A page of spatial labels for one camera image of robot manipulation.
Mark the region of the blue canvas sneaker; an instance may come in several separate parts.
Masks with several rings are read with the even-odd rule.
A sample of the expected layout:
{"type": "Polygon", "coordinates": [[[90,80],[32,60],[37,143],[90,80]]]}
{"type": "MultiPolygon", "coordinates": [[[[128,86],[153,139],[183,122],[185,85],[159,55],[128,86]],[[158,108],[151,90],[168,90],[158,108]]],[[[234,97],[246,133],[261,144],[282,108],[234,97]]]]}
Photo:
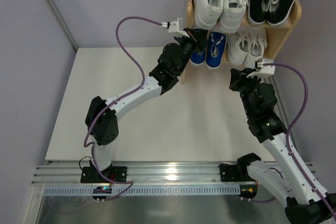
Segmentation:
{"type": "Polygon", "coordinates": [[[226,48],[226,35],[218,31],[209,34],[205,64],[211,70],[218,69],[226,48]]]}
{"type": "Polygon", "coordinates": [[[191,58],[190,58],[190,62],[193,66],[201,66],[206,59],[206,51],[195,51],[193,52],[191,58]]]}

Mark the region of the white low sneaker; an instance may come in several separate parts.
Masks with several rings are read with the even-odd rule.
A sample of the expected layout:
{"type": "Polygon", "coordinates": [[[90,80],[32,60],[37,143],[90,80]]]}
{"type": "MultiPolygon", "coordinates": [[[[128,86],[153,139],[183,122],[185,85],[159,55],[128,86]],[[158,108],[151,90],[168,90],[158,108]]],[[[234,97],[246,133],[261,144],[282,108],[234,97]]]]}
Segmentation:
{"type": "Polygon", "coordinates": [[[228,60],[234,66],[241,66],[249,52],[250,38],[248,30],[239,29],[227,37],[228,60]]]}
{"type": "Polygon", "coordinates": [[[249,46],[244,60],[246,68],[254,68],[255,62],[264,57],[267,49],[267,33],[263,27],[250,27],[248,29],[249,46]]]}

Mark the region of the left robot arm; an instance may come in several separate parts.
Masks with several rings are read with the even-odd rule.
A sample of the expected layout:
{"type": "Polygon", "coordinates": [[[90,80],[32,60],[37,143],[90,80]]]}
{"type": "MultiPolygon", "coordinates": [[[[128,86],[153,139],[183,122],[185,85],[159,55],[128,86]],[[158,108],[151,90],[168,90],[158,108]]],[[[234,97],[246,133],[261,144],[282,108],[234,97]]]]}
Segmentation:
{"type": "Polygon", "coordinates": [[[85,119],[88,128],[84,147],[91,147],[89,166],[83,167],[81,183],[124,184],[126,179],[113,175],[110,144],[118,137],[118,122],[142,103],[170,91],[184,72],[191,56],[205,49],[207,31],[185,28],[175,43],[164,46],[157,66],[141,83],[109,99],[92,99],[85,119]]]}

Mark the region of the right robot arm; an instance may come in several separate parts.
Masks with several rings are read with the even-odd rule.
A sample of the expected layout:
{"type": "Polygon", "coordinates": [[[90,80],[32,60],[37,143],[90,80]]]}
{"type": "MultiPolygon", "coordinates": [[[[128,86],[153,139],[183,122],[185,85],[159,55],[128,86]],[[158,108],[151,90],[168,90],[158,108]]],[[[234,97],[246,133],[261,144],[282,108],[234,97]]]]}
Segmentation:
{"type": "Polygon", "coordinates": [[[283,206],[290,223],[323,223],[335,218],[335,194],[328,192],[304,163],[289,130],[274,111],[273,86],[264,83],[253,69],[230,70],[229,89],[239,93],[248,128],[277,162],[278,175],[256,154],[237,161],[243,178],[260,182],[283,206]]]}

